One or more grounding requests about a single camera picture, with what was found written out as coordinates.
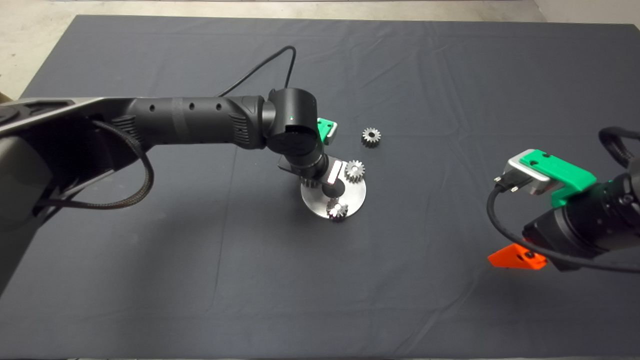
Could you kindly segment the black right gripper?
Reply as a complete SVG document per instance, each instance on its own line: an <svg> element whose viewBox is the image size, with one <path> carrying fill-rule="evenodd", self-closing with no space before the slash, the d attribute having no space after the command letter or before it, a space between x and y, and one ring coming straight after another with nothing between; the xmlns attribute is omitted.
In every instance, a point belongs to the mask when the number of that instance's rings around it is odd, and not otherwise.
<svg viewBox="0 0 640 360"><path fill-rule="evenodd" d="M628 248L628 191L622 187L591 187L565 205L548 210L523 228L530 243L562 255L594 259ZM519 244L487 257L496 268L539 271L547 258Z"/></svg>

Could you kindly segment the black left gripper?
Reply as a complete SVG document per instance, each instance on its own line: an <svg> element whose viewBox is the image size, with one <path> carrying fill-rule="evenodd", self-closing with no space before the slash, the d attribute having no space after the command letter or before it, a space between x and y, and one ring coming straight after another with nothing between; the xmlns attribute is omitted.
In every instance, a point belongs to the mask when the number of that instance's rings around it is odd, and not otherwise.
<svg viewBox="0 0 640 360"><path fill-rule="evenodd" d="M317 159L305 164L294 164L285 155L281 155L278 167L286 173L309 180L314 183L333 187L343 168L343 160L323 153Z"/></svg>

